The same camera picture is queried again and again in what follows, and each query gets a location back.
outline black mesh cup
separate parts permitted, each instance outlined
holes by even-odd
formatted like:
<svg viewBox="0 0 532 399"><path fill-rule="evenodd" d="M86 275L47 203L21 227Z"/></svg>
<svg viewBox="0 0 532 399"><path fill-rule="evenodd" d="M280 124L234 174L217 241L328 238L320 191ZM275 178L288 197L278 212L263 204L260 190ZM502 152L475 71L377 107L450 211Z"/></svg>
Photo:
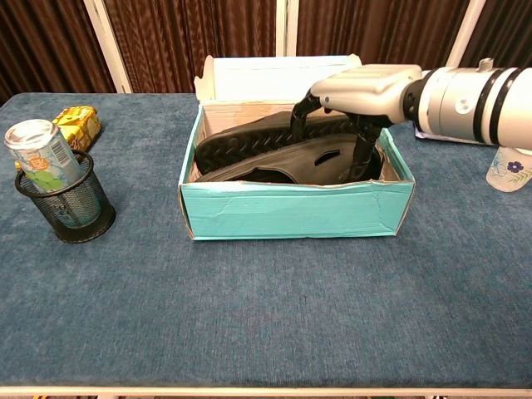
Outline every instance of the black mesh cup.
<svg viewBox="0 0 532 399"><path fill-rule="evenodd" d="M79 150L73 152L83 173L77 182L52 193L42 193L21 170L15 186L39 208L60 240L84 243L104 234L115 221L116 213L94 174L91 156Z"/></svg>

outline cardboard box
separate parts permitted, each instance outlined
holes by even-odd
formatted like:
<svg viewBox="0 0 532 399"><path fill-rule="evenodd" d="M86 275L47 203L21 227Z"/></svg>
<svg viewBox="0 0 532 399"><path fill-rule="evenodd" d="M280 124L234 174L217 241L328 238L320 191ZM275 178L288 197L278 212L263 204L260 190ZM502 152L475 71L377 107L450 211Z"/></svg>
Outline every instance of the cardboard box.
<svg viewBox="0 0 532 399"><path fill-rule="evenodd" d="M395 235L415 181L390 133L378 149L386 157L382 180L345 185L282 185L244 181L196 183L196 145L206 136L291 111L324 77L360 66L358 57L208 57L195 78L199 112L179 180L179 202L190 237L292 239Z"/></svg>

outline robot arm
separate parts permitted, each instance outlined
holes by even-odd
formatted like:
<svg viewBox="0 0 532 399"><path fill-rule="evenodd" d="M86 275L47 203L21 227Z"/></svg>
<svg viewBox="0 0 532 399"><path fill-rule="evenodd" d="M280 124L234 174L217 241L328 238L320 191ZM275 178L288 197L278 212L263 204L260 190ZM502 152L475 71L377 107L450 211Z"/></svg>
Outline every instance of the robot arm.
<svg viewBox="0 0 532 399"><path fill-rule="evenodd" d="M308 113L320 107L359 120L350 181L366 169L382 127L413 121L420 131L532 150L532 68L438 68L425 76L416 65L364 65L315 83L293 108L301 135Z"/></svg>

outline brown curtain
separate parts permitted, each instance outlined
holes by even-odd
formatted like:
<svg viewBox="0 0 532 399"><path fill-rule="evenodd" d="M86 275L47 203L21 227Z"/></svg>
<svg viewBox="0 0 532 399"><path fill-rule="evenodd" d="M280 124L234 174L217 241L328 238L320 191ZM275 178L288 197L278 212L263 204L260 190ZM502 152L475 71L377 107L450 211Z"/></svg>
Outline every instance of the brown curtain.
<svg viewBox="0 0 532 399"><path fill-rule="evenodd" d="M0 102L24 91L115 91L82 0L0 0Z"/></svg>
<svg viewBox="0 0 532 399"><path fill-rule="evenodd" d="M532 1L487 0L461 67L476 67L486 57L497 67L532 67Z"/></svg>
<svg viewBox="0 0 532 399"><path fill-rule="evenodd" d="M357 54L362 63L444 66L467 0L300 0L300 56Z"/></svg>
<svg viewBox="0 0 532 399"><path fill-rule="evenodd" d="M275 0L106 0L135 92L192 92L205 58L275 54Z"/></svg>

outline table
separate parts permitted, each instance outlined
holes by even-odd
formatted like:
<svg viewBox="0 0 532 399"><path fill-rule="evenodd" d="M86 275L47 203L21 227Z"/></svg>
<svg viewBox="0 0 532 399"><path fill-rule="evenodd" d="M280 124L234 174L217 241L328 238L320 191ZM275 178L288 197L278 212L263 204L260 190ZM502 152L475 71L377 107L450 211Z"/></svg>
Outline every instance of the table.
<svg viewBox="0 0 532 399"><path fill-rule="evenodd" d="M0 131L75 105L99 112L116 222L58 241L2 146L0 394L532 392L532 185L488 186L494 148L392 127L416 177L397 237L193 242L177 180L194 96L21 94Z"/></svg>

